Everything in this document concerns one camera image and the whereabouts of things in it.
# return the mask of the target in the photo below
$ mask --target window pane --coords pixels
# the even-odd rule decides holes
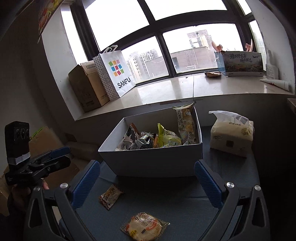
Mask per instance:
[[[80,38],[78,36],[74,20],[72,17],[72,13],[70,11],[69,5],[61,5],[61,13],[62,18],[66,30],[66,34],[68,37],[68,41],[70,43],[70,47],[72,49],[74,58],[77,64],[84,63],[87,61],[87,57],[83,50],[82,44],[80,42]]]
[[[223,50],[243,51],[235,24],[216,23],[180,28],[164,33],[163,37],[177,73],[217,68],[212,41],[221,44]]]
[[[154,18],[159,20],[185,12],[227,10],[222,0],[145,0]]]
[[[136,83],[168,75],[155,37],[145,39],[121,52]]]
[[[245,15],[247,15],[248,13],[251,13],[251,9],[247,4],[246,0],[237,0],[237,1],[239,2],[239,5],[241,6]]]
[[[262,54],[263,69],[266,70],[266,51],[259,26],[256,20],[250,22],[249,24],[255,39],[257,52]]]
[[[83,1],[100,50],[149,25],[137,0]]]

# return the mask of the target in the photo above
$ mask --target window frame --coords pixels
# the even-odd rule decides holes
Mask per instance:
[[[195,11],[188,13],[181,13],[178,15],[169,16],[159,20],[155,20],[151,10],[149,9],[145,0],[137,0],[140,7],[145,14],[148,26],[145,26],[141,29],[134,31],[126,35],[125,37],[117,40],[116,42],[110,44],[118,45],[118,50],[124,50],[138,42],[156,37],[156,40],[159,44],[164,62],[166,64],[168,75],[160,78],[155,78],[148,81],[143,81],[136,84],[136,86],[143,85],[146,83],[151,83],[158,80],[163,80],[167,78],[179,77],[188,74],[202,73],[204,71],[213,71],[218,69],[202,69],[194,70],[188,72],[177,73],[173,60],[170,56],[168,47],[163,38],[163,33],[171,30],[185,28],[195,25],[203,24],[213,24],[213,23],[231,23],[235,24],[239,37],[241,39],[242,46],[244,48],[245,43],[249,43],[250,39],[254,39],[249,22],[255,20],[253,13],[247,15],[244,14],[241,6],[237,0],[222,0],[227,10],[203,10]],[[82,43],[82,47],[86,54],[87,59],[90,61],[93,57],[97,56],[99,53],[102,53],[105,49],[100,50],[93,31],[91,29],[89,20],[84,9],[82,0],[76,0],[75,2],[70,3],[70,10],[74,19],[74,23],[79,35],[79,38]],[[256,45],[254,44],[253,51],[257,51]]]

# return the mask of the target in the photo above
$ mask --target blue tablecloth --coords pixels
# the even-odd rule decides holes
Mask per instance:
[[[203,159],[224,181],[239,187],[259,184],[254,156],[247,158],[210,149],[210,126],[202,127]],[[149,161],[153,156],[141,157]],[[99,202],[112,183],[125,193],[108,211]],[[138,178],[116,176],[108,165],[101,164],[100,177],[94,184],[84,205],[77,213],[96,240],[131,240],[120,227],[140,212],[170,222],[160,241],[198,240],[215,217],[212,207],[196,177]],[[240,208],[238,207],[223,240],[232,233]]]

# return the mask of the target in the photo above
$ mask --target window sill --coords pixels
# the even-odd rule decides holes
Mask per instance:
[[[281,88],[259,81],[262,78],[249,76],[225,77],[224,75],[221,75],[221,78],[206,78],[204,73],[200,73],[160,80],[134,87],[121,98],[110,101],[101,108],[84,113],[78,120],[148,104],[194,101],[195,98],[203,96],[246,93],[292,95],[292,93]]]

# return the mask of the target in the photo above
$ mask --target white bottle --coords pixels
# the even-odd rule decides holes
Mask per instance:
[[[270,80],[278,80],[279,79],[279,69],[273,65],[273,59],[271,55],[271,51],[269,49],[266,50],[266,77]]]

